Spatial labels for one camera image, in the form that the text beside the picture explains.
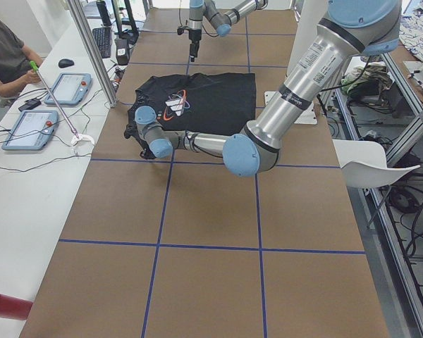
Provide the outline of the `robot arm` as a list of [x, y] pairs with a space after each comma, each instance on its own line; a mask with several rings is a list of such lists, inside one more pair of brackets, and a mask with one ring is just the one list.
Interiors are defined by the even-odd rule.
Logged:
[[189, 17], [185, 24], [180, 24], [177, 28], [177, 34], [182, 35], [184, 31], [188, 31], [190, 40], [190, 61], [194, 62], [198, 57], [200, 41], [202, 39], [203, 18], [206, 18], [211, 26], [216, 30], [220, 37], [225, 37], [233, 25], [238, 23], [242, 18], [251, 14], [251, 12], [262, 10], [267, 7], [268, 1], [243, 1], [235, 8], [225, 13], [220, 13], [215, 1], [190, 1]]
[[135, 109], [133, 118], [139, 136], [157, 158], [170, 156], [175, 149], [198, 151], [196, 142], [203, 139], [206, 151], [221, 154], [226, 168], [237, 176], [270, 170], [278, 161], [284, 134], [346, 59], [396, 48], [400, 11], [400, 1], [329, 1], [313, 43], [261, 115], [237, 134], [167, 132], [152, 106], [144, 104]]

